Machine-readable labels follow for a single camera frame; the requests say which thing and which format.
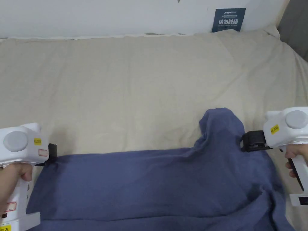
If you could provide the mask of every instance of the blue cloth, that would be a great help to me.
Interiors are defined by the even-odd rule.
[[[44,167],[33,230],[293,230],[265,151],[244,153],[241,121],[208,110],[193,148],[61,156]]]

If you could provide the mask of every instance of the yellow label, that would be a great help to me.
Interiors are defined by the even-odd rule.
[[[272,135],[279,131],[279,126],[276,124],[274,127],[270,129]]]
[[[0,226],[0,231],[12,231],[11,225]]]
[[[34,145],[42,145],[42,139],[34,138]]]

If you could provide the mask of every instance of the red-outlined label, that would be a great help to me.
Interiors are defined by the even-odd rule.
[[[44,149],[39,149],[38,151],[39,156],[48,156],[48,151]]]
[[[4,212],[6,213],[6,212],[15,211],[16,207],[17,207],[17,203],[16,202],[7,203],[7,208],[6,208],[6,210]]]

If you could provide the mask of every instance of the beige bedsheet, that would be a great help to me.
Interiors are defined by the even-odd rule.
[[[275,27],[194,36],[0,42],[0,127],[38,122],[60,155],[191,147],[209,108],[246,131],[264,112],[307,106],[308,64]],[[280,152],[269,152],[288,192]],[[287,217],[308,227],[308,208]]]

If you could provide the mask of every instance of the hand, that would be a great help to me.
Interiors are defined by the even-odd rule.
[[[10,164],[0,171],[0,215],[6,210],[7,202],[12,195],[19,178],[32,180],[32,165]]]
[[[297,155],[302,155],[305,160],[308,160],[308,144],[290,144],[287,146],[285,158],[294,158]],[[292,169],[289,163],[286,163],[288,169]],[[296,177],[293,171],[289,173],[290,177]]]

